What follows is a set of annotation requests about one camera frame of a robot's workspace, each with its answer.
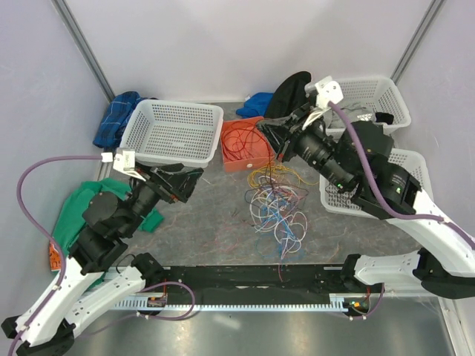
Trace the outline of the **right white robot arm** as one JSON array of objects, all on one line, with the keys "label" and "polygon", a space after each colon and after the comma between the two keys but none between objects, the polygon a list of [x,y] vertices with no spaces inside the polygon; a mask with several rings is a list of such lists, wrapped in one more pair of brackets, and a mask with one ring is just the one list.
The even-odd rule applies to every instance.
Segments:
[{"label": "right white robot arm", "polygon": [[339,140],[327,134],[309,105],[286,117],[263,119],[257,128],[280,162],[300,157],[339,193],[351,193],[352,204],[400,228],[421,246],[393,256],[351,254],[339,275],[341,286],[354,292],[402,285],[451,300],[473,297],[474,238],[436,206],[417,178],[390,162],[393,139],[382,127],[352,122],[339,106],[329,106],[346,125]]}]

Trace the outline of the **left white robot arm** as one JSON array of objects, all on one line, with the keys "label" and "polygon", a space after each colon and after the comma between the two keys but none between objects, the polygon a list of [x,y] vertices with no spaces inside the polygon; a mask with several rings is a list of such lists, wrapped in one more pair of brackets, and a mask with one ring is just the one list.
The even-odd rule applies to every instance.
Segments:
[{"label": "left white robot arm", "polygon": [[182,164],[141,166],[137,184],[125,199],[106,191],[94,196],[82,217],[76,241],[62,262],[61,271],[24,314],[1,323],[12,340],[9,355],[64,355],[84,330],[124,297],[162,286],[190,287],[166,280],[165,269],[149,254],[138,254],[113,280],[85,291],[127,250],[131,238],[159,201],[187,202],[201,168]]}]

